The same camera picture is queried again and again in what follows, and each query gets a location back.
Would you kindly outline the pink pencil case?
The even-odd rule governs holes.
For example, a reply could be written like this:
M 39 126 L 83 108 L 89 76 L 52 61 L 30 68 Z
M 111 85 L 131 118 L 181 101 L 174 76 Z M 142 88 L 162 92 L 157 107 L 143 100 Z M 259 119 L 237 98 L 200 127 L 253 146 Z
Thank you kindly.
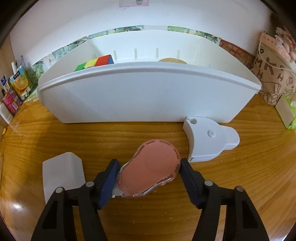
M 289 62 L 291 60 L 288 51 L 284 48 L 279 40 L 268 35 L 266 32 L 262 32 L 259 40 L 261 44 L 274 51 L 274 53 L 281 56 L 281 58 L 283 58 L 285 61 Z

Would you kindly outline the pink snack packet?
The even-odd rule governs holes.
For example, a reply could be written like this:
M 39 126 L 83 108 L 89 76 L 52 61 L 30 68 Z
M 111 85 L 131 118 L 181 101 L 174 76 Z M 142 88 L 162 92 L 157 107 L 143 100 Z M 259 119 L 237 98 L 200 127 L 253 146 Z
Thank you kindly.
M 22 101 L 14 91 L 5 94 L 3 103 L 13 116 L 19 111 L 22 105 Z

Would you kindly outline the colourful rubik's cube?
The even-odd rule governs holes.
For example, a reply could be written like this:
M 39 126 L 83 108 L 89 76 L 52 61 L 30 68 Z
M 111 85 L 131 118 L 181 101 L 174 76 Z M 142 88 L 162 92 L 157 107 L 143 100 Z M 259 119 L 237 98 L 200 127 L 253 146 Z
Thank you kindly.
M 92 67 L 97 67 L 97 66 L 103 66 L 103 65 L 109 65 L 109 64 L 113 64 L 114 61 L 112 59 L 111 55 L 105 55 L 105 56 L 101 56 L 98 57 L 96 59 L 93 60 L 89 60 L 88 62 L 82 63 L 80 65 L 78 65 L 75 68 L 75 72 L 76 71 L 80 71 L 80 70 L 84 70 L 87 68 L 92 68 Z

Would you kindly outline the green tissue pack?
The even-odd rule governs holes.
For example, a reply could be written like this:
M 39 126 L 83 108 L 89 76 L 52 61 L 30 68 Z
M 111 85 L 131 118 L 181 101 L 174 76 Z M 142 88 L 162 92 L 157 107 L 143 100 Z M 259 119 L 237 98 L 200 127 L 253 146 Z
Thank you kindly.
M 282 95 L 275 105 L 275 109 L 284 126 L 288 130 L 295 130 L 295 96 L 292 99 L 288 99 Z

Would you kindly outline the white plastic adapter piece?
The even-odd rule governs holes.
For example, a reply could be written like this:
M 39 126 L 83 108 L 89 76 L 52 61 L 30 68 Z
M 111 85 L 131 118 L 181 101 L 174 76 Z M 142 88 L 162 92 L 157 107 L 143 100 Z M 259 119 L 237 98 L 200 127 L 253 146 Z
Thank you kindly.
M 222 126 L 209 118 L 188 116 L 183 130 L 189 141 L 189 162 L 210 161 L 240 143 L 234 128 Z

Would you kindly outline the white power adapter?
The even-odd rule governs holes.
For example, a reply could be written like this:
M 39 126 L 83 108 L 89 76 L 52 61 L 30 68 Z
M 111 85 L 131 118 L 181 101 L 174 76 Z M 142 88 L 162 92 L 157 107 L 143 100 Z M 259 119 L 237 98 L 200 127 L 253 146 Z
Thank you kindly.
M 42 177 L 45 202 L 58 187 L 65 190 L 80 188 L 86 183 L 82 159 L 72 152 L 66 152 L 42 163 Z

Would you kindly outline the orange juice carton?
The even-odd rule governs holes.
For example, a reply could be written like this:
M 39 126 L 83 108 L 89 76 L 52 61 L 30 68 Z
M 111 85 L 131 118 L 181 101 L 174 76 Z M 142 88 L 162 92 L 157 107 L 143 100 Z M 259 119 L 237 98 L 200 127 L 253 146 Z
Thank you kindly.
M 30 94 L 32 89 L 32 83 L 23 66 L 20 66 L 16 73 L 10 77 L 10 84 L 19 97 L 24 93 Z

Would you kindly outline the white lotion bottle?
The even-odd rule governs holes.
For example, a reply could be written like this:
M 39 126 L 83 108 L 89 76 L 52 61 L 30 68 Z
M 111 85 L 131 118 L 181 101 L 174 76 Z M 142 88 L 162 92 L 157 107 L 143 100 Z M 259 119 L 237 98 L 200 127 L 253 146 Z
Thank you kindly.
M 0 115 L 1 118 L 6 122 L 6 124 L 10 124 L 13 120 L 13 115 L 10 113 L 10 111 L 7 109 L 4 103 L 1 103 L 0 107 Z

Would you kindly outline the white plastic storage bin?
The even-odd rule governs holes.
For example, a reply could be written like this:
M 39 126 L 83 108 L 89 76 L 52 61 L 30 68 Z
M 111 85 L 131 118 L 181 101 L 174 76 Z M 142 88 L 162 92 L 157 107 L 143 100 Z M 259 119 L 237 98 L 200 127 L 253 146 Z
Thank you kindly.
M 114 63 L 74 71 L 105 55 Z M 159 62 L 163 58 L 187 64 Z M 260 89 L 246 66 L 208 39 L 147 30 L 84 42 L 39 78 L 38 97 L 63 123 L 183 121 L 188 116 L 228 123 Z

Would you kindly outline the blue white tube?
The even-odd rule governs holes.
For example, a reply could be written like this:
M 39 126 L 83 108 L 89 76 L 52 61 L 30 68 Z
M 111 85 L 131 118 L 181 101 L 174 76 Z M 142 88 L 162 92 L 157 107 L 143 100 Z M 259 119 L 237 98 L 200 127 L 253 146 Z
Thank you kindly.
M 2 91 L 3 96 L 5 96 L 6 93 L 8 93 L 10 91 L 10 89 L 11 89 L 11 87 L 10 87 L 9 81 L 7 80 L 6 76 L 4 75 L 1 78 L 1 91 Z

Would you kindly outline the brown letter print bag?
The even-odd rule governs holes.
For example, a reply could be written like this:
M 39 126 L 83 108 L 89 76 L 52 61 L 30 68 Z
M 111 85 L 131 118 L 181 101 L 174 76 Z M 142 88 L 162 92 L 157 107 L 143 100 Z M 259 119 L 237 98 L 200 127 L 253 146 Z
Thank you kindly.
M 295 93 L 295 72 L 274 51 L 263 44 L 258 47 L 250 71 L 259 79 L 259 94 L 270 105 L 276 105 L 282 95 L 290 99 Z

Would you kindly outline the pink square wall sticker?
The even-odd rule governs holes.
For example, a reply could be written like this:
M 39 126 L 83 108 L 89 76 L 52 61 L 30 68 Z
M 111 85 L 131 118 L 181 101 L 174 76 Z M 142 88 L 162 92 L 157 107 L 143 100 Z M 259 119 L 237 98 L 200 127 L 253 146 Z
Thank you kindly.
M 149 0 L 119 0 L 120 8 L 132 6 L 149 6 Z

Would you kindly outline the green landscape poster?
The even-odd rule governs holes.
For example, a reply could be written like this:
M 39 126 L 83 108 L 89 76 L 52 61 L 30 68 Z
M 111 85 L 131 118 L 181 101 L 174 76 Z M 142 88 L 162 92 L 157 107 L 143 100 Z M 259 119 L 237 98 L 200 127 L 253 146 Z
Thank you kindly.
M 37 61 L 32 66 L 29 66 L 26 71 L 28 74 L 29 79 L 31 80 L 33 87 L 31 89 L 30 95 L 25 99 L 25 101 L 33 100 L 38 97 L 37 94 L 37 85 L 39 78 L 49 69 L 53 66 L 54 63 L 56 63 L 58 60 L 60 60 L 62 57 L 67 55 L 70 51 L 78 47 L 79 45 L 83 44 L 84 42 L 115 33 L 123 33 L 123 32 L 132 32 L 132 31 L 147 31 L 147 30 L 161 30 L 161 31 L 172 31 L 172 32 L 179 32 L 179 33 L 186 33 L 186 34 L 192 34 L 196 36 L 200 36 L 203 38 L 208 39 L 209 41 L 219 45 L 221 38 L 215 35 L 212 35 L 210 33 L 205 33 L 198 30 L 193 30 L 189 28 L 184 27 L 178 27 L 178 26 L 150 26 L 150 25 L 137 25 L 137 26 L 127 26 L 127 27 L 120 27 L 120 28 L 114 28 L 109 29 L 97 33 L 93 33 L 88 36 L 84 36 L 78 40 L 75 40 L 74 42 L 65 45 L 47 56 L 44 56 L 42 59 Z

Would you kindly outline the brown haired rag doll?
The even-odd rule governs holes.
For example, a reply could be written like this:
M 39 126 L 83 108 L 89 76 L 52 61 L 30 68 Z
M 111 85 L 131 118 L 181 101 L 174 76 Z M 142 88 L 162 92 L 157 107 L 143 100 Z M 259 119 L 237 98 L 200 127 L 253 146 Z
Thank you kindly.
M 295 40 L 293 39 L 292 35 L 288 31 L 286 27 L 280 28 L 277 27 L 275 38 L 281 42 L 281 44 L 284 46 L 284 48 L 289 53 L 291 59 L 295 61 L 296 54 L 295 54 Z

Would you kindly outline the brown cardboard drawing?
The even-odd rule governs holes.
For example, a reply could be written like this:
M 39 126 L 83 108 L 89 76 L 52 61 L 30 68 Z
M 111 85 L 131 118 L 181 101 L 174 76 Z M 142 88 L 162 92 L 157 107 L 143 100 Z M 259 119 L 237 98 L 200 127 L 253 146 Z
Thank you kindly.
M 254 56 L 252 54 L 226 40 L 221 39 L 219 46 L 244 65 L 251 64 L 254 61 Z

